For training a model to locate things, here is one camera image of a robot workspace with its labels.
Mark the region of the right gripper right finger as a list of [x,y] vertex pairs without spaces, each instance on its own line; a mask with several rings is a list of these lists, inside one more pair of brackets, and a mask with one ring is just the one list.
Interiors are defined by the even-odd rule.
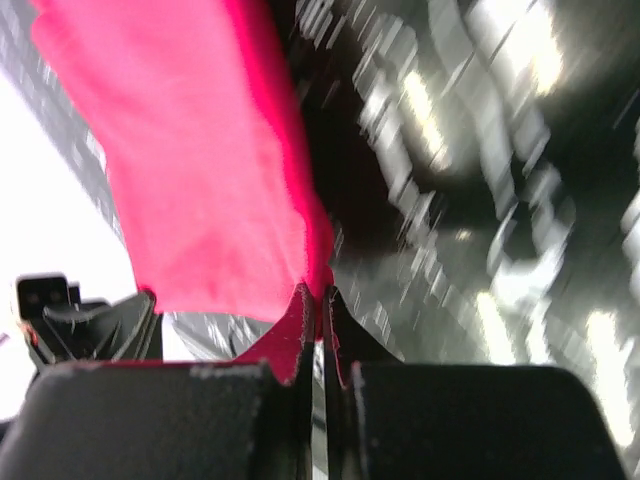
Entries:
[[353,367],[363,362],[398,364],[400,360],[353,318],[335,286],[325,290],[321,318],[328,476],[361,479],[360,420]]

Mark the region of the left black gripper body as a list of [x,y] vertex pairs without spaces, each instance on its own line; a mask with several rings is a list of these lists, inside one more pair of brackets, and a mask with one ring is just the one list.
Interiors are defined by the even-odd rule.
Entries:
[[38,370],[67,361],[161,360],[162,315],[156,297],[141,290],[110,304],[81,298],[61,274],[16,280],[19,322]]

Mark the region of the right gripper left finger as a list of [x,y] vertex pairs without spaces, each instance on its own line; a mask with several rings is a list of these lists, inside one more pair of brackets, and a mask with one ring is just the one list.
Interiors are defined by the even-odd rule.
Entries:
[[267,381],[252,434],[253,479],[309,479],[316,304],[304,284],[296,286],[283,317],[234,360],[258,365]]

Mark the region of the pink red t shirt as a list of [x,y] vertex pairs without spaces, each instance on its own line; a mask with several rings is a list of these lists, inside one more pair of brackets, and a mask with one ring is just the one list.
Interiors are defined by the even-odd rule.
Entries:
[[263,1],[39,1],[32,37],[106,156],[136,283],[162,311],[275,322],[332,232]]

